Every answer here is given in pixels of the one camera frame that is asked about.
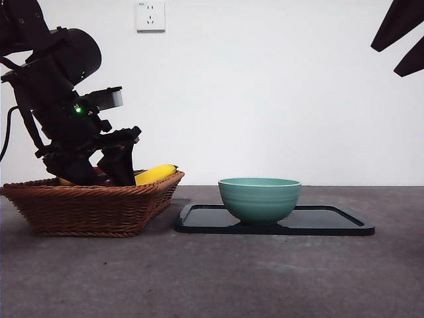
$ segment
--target woven basket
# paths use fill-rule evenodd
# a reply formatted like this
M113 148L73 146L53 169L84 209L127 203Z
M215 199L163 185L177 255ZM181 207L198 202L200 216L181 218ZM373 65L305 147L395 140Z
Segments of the woven basket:
M40 236L133 237L171 204L184 173L127 187L62 186L58 179L0 188Z

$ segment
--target wall socket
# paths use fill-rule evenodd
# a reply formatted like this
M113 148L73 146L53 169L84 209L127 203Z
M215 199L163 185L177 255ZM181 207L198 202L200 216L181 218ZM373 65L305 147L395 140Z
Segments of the wall socket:
M136 28L137 32L165 31L165 0L137 3Z

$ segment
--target black tray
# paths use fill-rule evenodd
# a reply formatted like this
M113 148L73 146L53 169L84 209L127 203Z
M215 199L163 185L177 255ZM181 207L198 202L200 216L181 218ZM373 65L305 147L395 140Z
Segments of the black tray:
M189 204L177 217L174 230L182 233L268 235L373 235L372 223L330 205L297 205L275 225L245 225L224 205Z

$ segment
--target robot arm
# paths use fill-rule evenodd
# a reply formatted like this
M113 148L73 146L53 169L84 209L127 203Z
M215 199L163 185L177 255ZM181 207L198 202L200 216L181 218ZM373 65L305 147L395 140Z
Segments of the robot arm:
M424 21L423 0L394 0L371 47L382 51ZM406 76L424 69L424 38L396 66L394 72Z
M17 66L4 56L32 50ZM89 157L101 150L98 166L118 186L135 184L131 152L138 142L138 127L109 132L100 110L121 105L121 87L79 96L74 86L101 65L94 39L82 30L58 27L48 30L36 0L0 3L0 62L11 69L1 77L15 92L24 119L47 171L79 185L95 184L97 172ZM52 141L43 145L34 118Z

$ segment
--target banana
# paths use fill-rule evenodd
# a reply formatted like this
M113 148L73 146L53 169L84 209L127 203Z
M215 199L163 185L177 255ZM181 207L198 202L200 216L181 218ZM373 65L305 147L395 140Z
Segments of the banana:
M75 184L73 184L72 182L70 182L70 181L68 181L68 180L65 180L65 179L62 179L62 178L59 178L59 184L61 185L61 186L68 186L68 187L70 187L70 186L74 186Z
M166 178L175 174L177 166L173 164L161 164L153 167L152 169L146 170L141 174L137 174L135 178L135 184L141 186L142 184L151 184L152 182Z

